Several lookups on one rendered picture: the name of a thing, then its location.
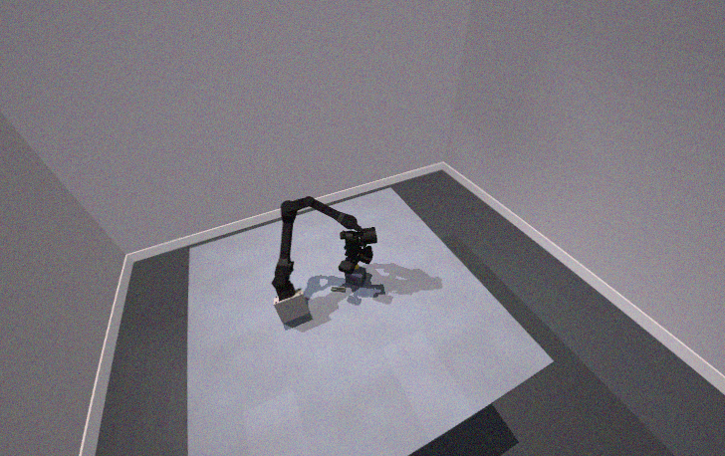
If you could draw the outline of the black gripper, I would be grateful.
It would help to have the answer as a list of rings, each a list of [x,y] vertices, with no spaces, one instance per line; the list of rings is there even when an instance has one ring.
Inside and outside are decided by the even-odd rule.
[[[357,259],[357,255],[360,251],[360,246],[362,246],[363,248],[365,248],[365,246],[366,246],[366,244],[361,242],[360,238],[359,238],[359,245],[355,248],[348,248],[345,245],[344,249],[347,250],[347,252],[345,253],[345,256],[347,256],[347,257],[345,258],[344,261],[341,261],[341,263],[339,265],[340,272],[344,272],[347,274],[353,273],[353,271],[356,267],[356,264],[358,263],[358,262],[356,262],[356,259]]]

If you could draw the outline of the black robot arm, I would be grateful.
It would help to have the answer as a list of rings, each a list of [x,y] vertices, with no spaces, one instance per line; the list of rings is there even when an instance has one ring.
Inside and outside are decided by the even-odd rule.
[[[345,239],[346,246],[348,248],[357,247],[359,245],[359,237],[361,237],[361,242],[363,242],[364,244],[377,243],[375,227],[362,228],[358,224],[358,220],[355,216],[337,211],[334,208],[314,199],[311,196],[307,196],[305,198],[297,199],[294,201],[283,201],[280,206],[282,218],[282,233],[280,244],[281,254],[276,267],[275,278],[272,282],[272,285],[277,291],[279,302],[294,297],[296,295],[293,284],[291,284],[289,281],[289,276],[294,271],[294,262],[291,262],[290,260],[293,223],[296,218],[297,211],[309,206],[334,218],[347,229],[354,229],[356,231],[360,231],[343,231],[340,233],[340,239]],[[366,246],[363,249],[362,246],[360,246],[360,251],[357,255],[356,262],[361,261],[363,263],[369,264],[372,260],[372,256],[373,251],[371,250],[371,246]]]

